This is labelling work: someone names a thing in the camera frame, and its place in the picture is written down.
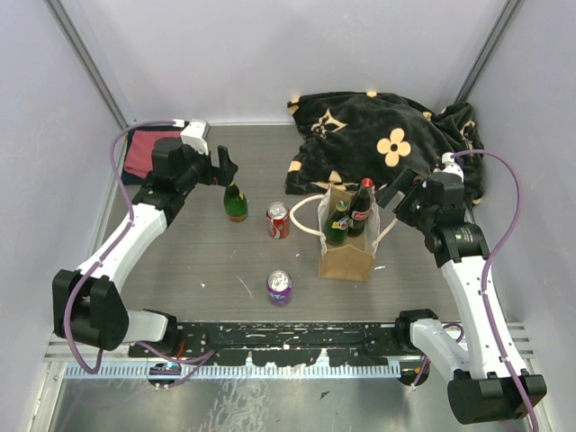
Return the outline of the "glass cola bottle red cap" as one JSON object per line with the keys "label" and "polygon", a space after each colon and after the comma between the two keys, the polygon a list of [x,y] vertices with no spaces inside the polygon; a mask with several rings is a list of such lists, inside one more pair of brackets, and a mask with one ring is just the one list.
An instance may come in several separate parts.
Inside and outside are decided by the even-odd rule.
{"label": "glass cola bottle red cap", "polygon": [[374,181],[365,177],[359,189],[350,202],[348,212],[349,225],[347,235],[351,238],[359,237],[364,233],[365,223],[371,215],[372,196],[374,192]]}

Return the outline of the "green bottle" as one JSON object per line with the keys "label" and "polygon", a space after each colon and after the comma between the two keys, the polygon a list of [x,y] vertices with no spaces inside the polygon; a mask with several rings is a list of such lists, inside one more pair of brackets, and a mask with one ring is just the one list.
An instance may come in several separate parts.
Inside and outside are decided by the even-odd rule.
{"label": "green bottle", "polygon": [[326,242],[331,246],[342,245],[347,238],[348,224],[348,202],[339,200],[323,225]]}
{"label": "green bottle", "polygon": [[234,181],[225,188],[223,204],[231,221],[242,222],[247,218],[248,202],[246,196]]}

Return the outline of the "burlap canvas cat-print bag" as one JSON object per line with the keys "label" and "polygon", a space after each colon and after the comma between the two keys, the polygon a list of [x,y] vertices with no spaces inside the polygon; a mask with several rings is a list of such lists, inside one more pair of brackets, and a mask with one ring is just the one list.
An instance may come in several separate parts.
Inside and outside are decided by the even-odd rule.
{"label": "burlap canvas cat-print bag", "polygon": [[[346,237],[339,246],[330,245],[323,232],[323,224],[338,201],[349,202],[352,194],[331,185],[324,194],[315,194],[297,202],[290,210],[294,227],[319,239],[319,277],[366,282],[374,270],[374,260],[381,241],[394,229],[398,220],[394,218],[385,228],[381,228],[378,206],[371,198],[371,211],[364,233],[357,238]],[[319,201],[317,208],[318,227],[309,228],[298,221],[296,212],[305,204]]]}

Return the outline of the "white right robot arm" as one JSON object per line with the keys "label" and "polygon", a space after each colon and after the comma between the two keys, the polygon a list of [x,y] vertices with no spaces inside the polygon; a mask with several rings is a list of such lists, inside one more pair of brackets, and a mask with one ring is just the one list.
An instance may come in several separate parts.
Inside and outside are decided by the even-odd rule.
{"label": "white right robot arm", "polygon": [[456,343],[437,315],[425,309],[400,312],[393,330],[396,347],[407,355],[420,351],[436,366],[460,423],[535,422],[534,408],[547,394],[545,379],[527,370],[509,334],[486,239],[465,218],[463,171],[452,166],[423,177],[405,168],[377,194],[378,205],[385,207],[396,193],[404,195],[393,211],[396,219],[423,234],[454,296],[467,344]]}

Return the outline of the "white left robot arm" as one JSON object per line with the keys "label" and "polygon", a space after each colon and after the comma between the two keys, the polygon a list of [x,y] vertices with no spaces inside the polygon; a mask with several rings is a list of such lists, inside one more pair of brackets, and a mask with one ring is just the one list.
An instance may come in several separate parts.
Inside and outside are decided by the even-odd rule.
{"label": "white left robot arm", "polygon": [[180,346],[176,319],[154,310],[127,310],[122,287],[152,242],[172,224],[197,185],[227,186],[238,171],[227,147],[218,165],[178,138],[159,139],[152,169],[130,198],[122,223],[76,270],[59,271],[52,282],[54,332],[105,351],[125,343],[148,342],[159,356]]}

